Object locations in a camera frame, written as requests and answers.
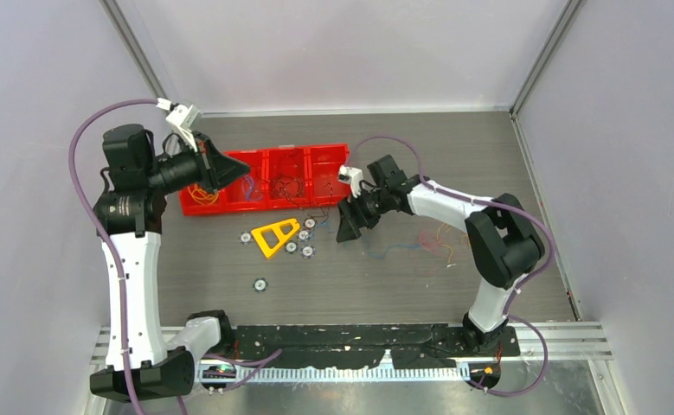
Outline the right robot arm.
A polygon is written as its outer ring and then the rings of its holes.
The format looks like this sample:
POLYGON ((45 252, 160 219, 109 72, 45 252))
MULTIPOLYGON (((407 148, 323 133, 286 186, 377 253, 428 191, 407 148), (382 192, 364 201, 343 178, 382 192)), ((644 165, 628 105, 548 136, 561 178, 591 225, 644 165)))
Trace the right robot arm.
POLYGON ((462 320, 466 348, 487 354, 509 317, 510 300, 545 255, 545 245, 519 200, 511 194, 479 197, 444 187, 421 174, 407 176, 391 155, 359 168, 342 165, 337 179, 350 188, 338 204, 336 240, 359 239, 388 212, 438 220, 463 232, 481 277, 477 296, 462 320))

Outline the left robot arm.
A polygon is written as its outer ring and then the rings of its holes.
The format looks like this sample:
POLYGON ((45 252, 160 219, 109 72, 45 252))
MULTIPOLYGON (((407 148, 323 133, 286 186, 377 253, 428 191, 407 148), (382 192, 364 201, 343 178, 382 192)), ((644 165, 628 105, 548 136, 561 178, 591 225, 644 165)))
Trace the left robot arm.
POLYGON ((118 402, 182 397, 196 382, 196 365, 209 352, 228 356, 235 336, 221 310, 189 317, 164 339, 158 308, 157 262, 167 195, 189 185, 215 192, 250 172, 194 132, 194 146, 155 155, 153 134, 124 124, 103 135, 106 186, 93 211, 109 238, 102 243, 110 278, 112 322, 105 366, 90 377, 91 392, 118 402))

